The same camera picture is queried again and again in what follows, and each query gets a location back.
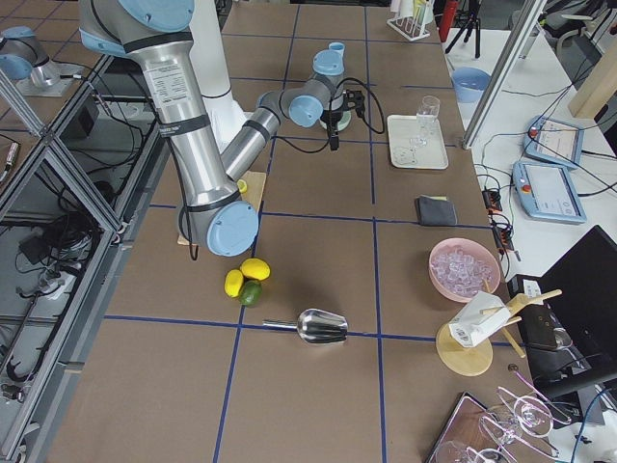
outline tripod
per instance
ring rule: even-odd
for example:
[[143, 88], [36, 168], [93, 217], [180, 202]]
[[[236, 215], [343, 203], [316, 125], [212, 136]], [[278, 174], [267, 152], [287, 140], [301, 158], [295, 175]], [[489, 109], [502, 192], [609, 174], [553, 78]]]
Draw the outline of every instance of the tripod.
[[480, 6], [482, 6], [482, 0], [469, 0], [469, 12], [467, 14], [467, 23], [465, 26], [461, 27], [459, 32], [456, 34], [456, 37], [452, 40], [450, 45], [445, 49], [445, 53], [449, 53], [452, 47], [456, 44], [458, 39], [461, 38], [463, 33], [467, 31], [465, 34], [465, 38], [463, 39], [464, 43], [469, 41], [471, 37], [471, 32], [475, 29], [475, 57], [480, 57], [480, 17], [478, 13], [480, 12]]

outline wooden board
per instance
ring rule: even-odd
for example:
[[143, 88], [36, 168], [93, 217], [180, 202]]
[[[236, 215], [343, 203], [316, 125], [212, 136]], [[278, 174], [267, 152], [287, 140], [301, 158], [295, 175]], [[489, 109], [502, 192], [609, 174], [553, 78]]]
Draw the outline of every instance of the wooden board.
[[463, 347], [450, 335], [447, 323], [437, 333], [437, 352], [445, 365], [463, 376], [478, 376], [493, 362], [493, 347], [483, 340], [472, 348]]
[[[242, 199], [249, 203], [254, 210], [259, 210], [261, 207], [261, 198], [263, 190], [266, 186], [266, 174], [263, 172], [247, 171], [242, 179], [247, 182], [247, 191], [242, 193]], [[188, 240], [181, 234], [177, 237], [177, 244], [188, 246]]]
[[617, 91], [617, 41], [602, 56], [568, 108], [575, 118], [594, 119]]

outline green lime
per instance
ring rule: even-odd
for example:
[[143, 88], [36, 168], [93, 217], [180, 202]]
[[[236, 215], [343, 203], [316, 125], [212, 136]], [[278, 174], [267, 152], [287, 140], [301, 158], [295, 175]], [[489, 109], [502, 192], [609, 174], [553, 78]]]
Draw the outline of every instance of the green lime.
[[261, 283], [258, 280], [249, 280], [240, 290], [240, 304], [252, 306], [256, 304], [261, 295]]

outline lemon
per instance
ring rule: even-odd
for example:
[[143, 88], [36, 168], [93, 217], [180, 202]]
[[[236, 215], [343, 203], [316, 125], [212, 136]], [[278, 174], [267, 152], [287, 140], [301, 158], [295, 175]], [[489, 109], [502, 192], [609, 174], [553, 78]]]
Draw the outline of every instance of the lemon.
[[252, 306], [256, 304], [261, 295], [261, 283], [258, 280], [249, 280], [242, 286], [240, 291], [240, 304]]
[[249, 191], [249, 185], [242, 178], [240, 178], [238, 181], [236, 181], [236, 183], [238, 184], [238, 191], [240, 193], [246, 193], [247, 191]]
[[229, 297], [238, 297], [242, 285], [244, 285], [244, 275], [242, 272], [237, 268], [229, 270], [225, 276], [225, 294]]
[[270, 265], [261, 259], [250, 258], [242, 262], [240, 271], [247, 278], [262, 281], [270, 276]]

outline blue bowl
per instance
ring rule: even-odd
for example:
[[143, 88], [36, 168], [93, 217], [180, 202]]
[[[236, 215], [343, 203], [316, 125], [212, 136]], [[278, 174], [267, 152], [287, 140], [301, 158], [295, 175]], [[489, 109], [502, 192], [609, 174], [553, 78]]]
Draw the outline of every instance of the blue bowl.
[[474, 103], [489, 86], [491, 76], [482, 69], [458, 68], [452, 72], [452, 84], [460, 103]]

